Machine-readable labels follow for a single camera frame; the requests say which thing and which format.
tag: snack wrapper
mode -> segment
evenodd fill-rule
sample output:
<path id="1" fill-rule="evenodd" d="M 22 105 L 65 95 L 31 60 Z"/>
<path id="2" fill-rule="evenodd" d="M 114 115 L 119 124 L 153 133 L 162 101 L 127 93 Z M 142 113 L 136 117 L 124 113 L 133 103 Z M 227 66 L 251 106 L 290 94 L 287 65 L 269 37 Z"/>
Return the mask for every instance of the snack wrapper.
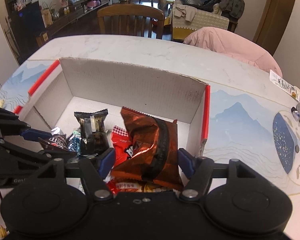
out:
<path id="1" fill-rule="evenodd" d="M 127 131 L 119 126 L 113 127 L 111 140 L 115 150 L 115 167 L 133 156 L 132 142 Z"/>
<path id="2" fill-rule="evenodd" d="M 75 129 L 72 135 L 68 138 L 68 149 L 72 152 L 80 153 L 80 146 L 81 146 L 81 132 L 80 128 Z"/>
<path id="3" fill-rule="evenodd" d="M 171 188 L 162 187 L 158 184 L 137 181 L 132 179 L 112 179 L 107 183 L 113 194 L 119 192 L 164 192 L 172 191 Z"/>
<path id="4" fill-rule="evenodd" d="M 104 120 L 108 109 L 95 113 L 74 112 L 80 124 L 81 155 L 101 154 L 109 148 Z"/>
<path id="5" fill-rule="evenodd" d="M 281 88 L 283 91 L 288 93 L 290 96 L 292 96 L 295 100 L 300 102 L 300 94 L 296 90 L 294 86 L 286 82 L 283 78 L 281 78 L 279 75 L 277 75 L 272 69 L 270 69 L 269 74 L 270 81 Z"/>
<path id="6" fill-rule="evenodd" d="M 126 107 L 121 115 L 132 138 L 133 157 L 114 167 L 111 175 L 181 190 L 177 121 L 167 122 Z"/>
<path id="7" fill-rule="evenodd" d="M 66 135 L 60 135 L 60 134 L 55 134 L 49 139 L 41 139 L 39 138 L 39 142 L 42 146 L 43 149 L 45 150 L 50 150 L 50 151 L 69 151 L 68 150 L 68 143 L 66 141 Z"/>
<path id="8" fill-rule="evenodd" d="M 63 131 L 59 128 L 59 127 L 55 127 L 51 130 L 51 134 L 52 135 L 55 135 L 55 134 L 60 134 L 60 135 L 63 135 Z"/>

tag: blue candy wrapper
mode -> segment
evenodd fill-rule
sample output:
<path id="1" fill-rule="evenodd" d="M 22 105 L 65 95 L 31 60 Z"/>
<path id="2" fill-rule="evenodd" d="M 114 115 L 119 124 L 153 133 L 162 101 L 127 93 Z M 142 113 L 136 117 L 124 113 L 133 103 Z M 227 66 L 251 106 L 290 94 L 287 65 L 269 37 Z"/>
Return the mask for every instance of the blue candy wrapper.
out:
<path id="1" fill-rule="evenodd" d="M 81 132 L 80 128 L 75 129 L 73 131 L 73 134 L 68 139 L 68 149 L 72 152 L 77 152 L 78 156 L 80 154 L 80 144 L 81 144 Z"/>

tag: black snack package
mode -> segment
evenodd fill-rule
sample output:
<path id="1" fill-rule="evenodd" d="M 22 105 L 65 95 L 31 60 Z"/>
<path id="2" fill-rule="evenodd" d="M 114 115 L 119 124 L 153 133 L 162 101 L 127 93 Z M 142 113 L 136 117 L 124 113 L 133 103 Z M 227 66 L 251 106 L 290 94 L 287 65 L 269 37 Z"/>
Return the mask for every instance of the black snack package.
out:
<path id="1" fill-rule="evenodd" d="M 74 112 L 81 128 L 81 156 L 101 154 L 109 148 L 104 120 L 108 109 L 95 113 Z"/>
<path id="2" fill-rule="evenodd" d="M 55 134 L 49 139 L 41 139 L 39 138 L 39 142 L 43 149 L 45 150 L 50 150 L 50 151 L 69 151 L 68 149 L 68 143 L 66 141 L 66 135 L 60 135 L 60 134 Z"/>

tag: pink jacket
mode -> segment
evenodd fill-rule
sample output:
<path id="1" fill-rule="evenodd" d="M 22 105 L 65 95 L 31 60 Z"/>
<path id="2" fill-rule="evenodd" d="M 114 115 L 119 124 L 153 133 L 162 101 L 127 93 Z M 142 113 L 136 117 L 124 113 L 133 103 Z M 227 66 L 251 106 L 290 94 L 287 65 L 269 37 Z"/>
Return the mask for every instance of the pink jacket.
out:
<path id="1" fill-rule="evenodd" d="M 268 73 L 272 69 L 282 77 L 279 65 L 269 52 L 252 41 L 227 30 L 203 27 L 191 33 L 183 43 L 225 54 Z"/>

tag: wooden door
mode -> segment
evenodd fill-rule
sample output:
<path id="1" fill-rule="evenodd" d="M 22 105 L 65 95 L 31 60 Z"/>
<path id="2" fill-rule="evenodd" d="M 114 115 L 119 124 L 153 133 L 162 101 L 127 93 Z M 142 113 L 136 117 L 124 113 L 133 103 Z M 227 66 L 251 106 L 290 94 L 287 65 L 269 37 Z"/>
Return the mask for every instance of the wooden door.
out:
<path id="1" fill-rule="evenodd" d="M 253 42 L 273 55 L 287 27 L 295 0 L 267 0 Z"/>

